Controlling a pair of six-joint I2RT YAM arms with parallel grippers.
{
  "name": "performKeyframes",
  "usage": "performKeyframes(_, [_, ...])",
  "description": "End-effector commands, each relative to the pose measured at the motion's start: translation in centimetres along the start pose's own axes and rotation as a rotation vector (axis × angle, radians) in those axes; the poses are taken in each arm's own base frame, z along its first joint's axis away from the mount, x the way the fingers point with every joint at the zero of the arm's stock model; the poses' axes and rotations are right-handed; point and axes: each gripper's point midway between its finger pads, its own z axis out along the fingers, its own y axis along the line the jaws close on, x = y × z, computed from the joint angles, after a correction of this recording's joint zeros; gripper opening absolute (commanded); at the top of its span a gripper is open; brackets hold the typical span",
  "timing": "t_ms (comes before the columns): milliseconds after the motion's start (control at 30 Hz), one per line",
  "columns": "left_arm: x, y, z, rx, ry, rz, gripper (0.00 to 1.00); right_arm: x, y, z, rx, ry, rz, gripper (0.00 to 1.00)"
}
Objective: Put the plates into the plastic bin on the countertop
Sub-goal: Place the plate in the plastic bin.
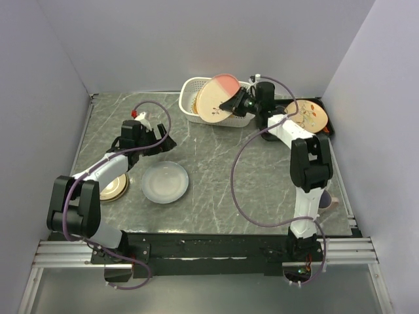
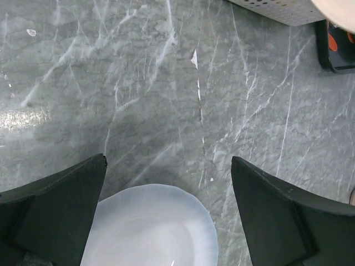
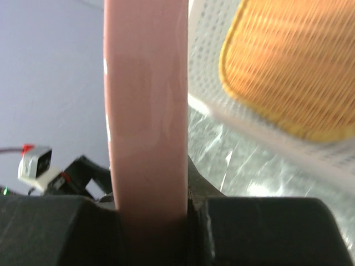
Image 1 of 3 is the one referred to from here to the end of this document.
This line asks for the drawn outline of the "cream plate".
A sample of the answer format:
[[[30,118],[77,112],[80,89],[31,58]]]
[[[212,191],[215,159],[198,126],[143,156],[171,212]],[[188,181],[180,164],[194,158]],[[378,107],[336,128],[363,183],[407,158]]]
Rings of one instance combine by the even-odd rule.
[[[197,100],[198,115],[209,123],[221,122],[231,116],[228,111],[219,108],[221,103],[229,100],[241,85],[236,77],[230,74],[216,75],[199,91]]]

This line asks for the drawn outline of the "orange woven tray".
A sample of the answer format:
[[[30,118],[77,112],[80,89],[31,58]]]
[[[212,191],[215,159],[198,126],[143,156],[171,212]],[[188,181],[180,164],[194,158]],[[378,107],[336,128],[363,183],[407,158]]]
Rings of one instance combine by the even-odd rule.
[[[198,100],[198,96],[199,96],[199,95],[200,95],[199,93],[197,93],[197,94],[196,94],[196,96],[194,97],[193,103],[192,103],[192,112],[193,112],[194,114],[198,114],[198,109],[197,109],[197,100]]]

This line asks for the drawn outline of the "white scalloped bowl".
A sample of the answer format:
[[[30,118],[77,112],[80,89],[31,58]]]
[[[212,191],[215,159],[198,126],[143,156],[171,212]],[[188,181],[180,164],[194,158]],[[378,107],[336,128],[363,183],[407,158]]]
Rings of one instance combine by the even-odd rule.
[[[175,162],[158,162],[149,167],[141,179],[145,197],[159,204],[173,203],[180,199],[189,187],[187,171]]]

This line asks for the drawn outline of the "small beige saucer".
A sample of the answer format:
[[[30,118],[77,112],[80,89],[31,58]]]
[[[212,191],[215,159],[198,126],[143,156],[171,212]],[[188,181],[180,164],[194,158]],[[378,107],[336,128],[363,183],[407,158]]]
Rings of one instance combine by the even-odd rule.
[[[100,193],[100,201],[115,201],[123,196],[129,187],[129,178],[125,173],[111,181]]]

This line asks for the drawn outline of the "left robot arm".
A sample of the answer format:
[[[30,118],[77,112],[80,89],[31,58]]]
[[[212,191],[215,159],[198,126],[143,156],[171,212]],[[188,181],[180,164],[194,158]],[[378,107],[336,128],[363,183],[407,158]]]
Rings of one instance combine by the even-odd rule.
[[[125,261],[130,254],[128,235],[101,217],[100,193],[117,177],[127,173],[140,156],[168,152],[177,146],[169,136],[170,128],[157,125],[161,138],[144,120],[125,120],[120,135],[104,156],[74,176],[59,176],[52,189],[46,226],[69,239],[85,239],[107,249],[114,262]]]

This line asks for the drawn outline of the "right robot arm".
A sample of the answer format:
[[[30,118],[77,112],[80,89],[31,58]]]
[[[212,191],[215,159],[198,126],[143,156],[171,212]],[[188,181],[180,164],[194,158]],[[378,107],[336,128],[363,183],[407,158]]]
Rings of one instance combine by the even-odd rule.
[[[300,105],[288,111],[274,99],[274,85],[261,82],[255,88],[240,88],[220,109],[234,116],[247,113],[257,119],[260,136],[269,134],[291,151],[289,173],[296,188],[294,217],[287,221],[289,231],[285,252],[297,261],[321,252],[317,241],[317,217],[321,197],[333,176],[327,136],[316,135],[292,121]]]

